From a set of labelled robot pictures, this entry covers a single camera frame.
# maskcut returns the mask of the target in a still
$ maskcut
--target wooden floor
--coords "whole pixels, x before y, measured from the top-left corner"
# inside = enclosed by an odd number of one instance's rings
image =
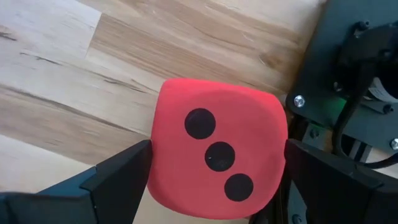
[[[286,93],[321,8],[321,0],[2,0],[0,190],[42,190],[148,138],[168,78]],[[164,220],[246,223],[178,215],[146,192],[134,223]]]

